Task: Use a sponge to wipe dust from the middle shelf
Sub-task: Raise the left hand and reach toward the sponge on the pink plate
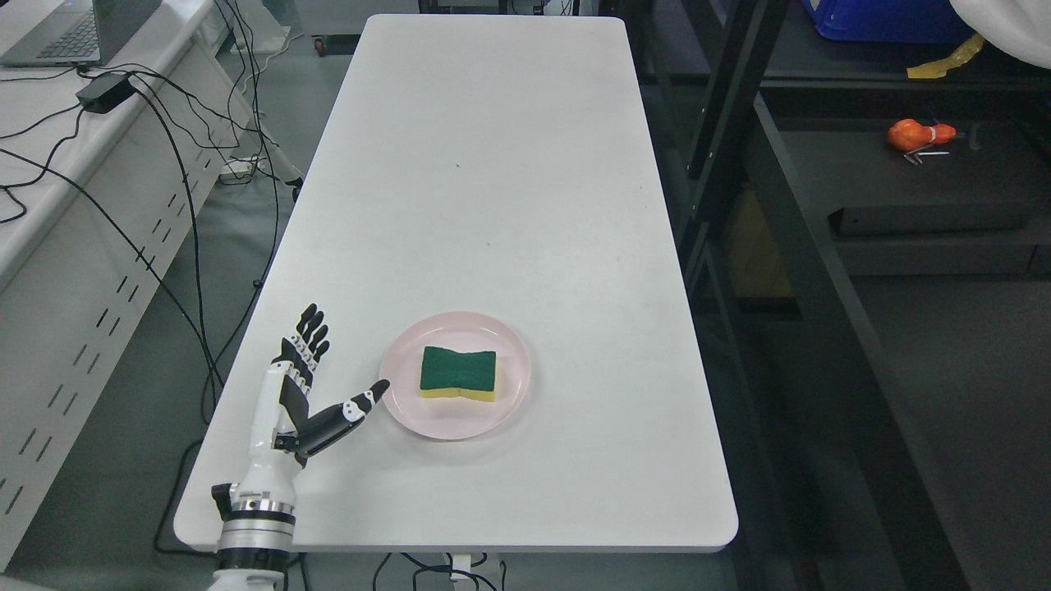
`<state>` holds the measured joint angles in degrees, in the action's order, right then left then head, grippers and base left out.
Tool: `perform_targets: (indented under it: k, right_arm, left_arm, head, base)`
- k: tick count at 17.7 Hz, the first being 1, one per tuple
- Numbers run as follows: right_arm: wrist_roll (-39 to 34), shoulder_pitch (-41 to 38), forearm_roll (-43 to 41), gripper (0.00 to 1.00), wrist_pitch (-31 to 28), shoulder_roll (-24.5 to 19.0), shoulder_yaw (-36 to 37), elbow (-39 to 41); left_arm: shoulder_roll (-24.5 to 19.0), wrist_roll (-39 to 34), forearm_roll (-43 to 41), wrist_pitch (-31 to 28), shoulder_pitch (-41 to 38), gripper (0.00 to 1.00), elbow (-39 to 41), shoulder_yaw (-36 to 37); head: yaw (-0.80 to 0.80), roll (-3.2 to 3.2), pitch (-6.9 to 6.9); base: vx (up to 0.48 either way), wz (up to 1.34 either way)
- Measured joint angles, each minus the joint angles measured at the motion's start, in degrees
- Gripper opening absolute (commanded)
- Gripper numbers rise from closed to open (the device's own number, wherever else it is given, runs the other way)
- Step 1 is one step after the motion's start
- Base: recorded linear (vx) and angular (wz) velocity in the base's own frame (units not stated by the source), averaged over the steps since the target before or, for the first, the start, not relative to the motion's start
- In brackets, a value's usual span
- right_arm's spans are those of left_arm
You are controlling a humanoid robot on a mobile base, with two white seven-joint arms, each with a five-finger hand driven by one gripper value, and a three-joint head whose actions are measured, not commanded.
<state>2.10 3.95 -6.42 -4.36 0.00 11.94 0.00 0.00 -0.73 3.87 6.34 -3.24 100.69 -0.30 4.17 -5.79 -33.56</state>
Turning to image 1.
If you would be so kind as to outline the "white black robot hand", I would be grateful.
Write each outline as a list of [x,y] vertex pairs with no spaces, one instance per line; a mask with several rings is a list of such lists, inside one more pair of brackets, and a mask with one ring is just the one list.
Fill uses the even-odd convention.
[[320,359],[330,347],[328,332],[323,310],[311,303],[279,342],[279,355],[257,393],[249,467],[232,493],[236,509],[294,506],[294,478],[305,464],[360,427],[390,388],[389,379],[379,379],[363,392],[312,411],[310,394]]

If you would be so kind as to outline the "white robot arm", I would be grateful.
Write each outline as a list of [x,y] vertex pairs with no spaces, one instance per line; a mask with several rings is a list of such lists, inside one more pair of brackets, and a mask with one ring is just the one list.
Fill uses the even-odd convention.
[[236,491],[233,483],[211,487],[223,527],[210,590],[279,590],[287,580],[294,504],[270,492]]

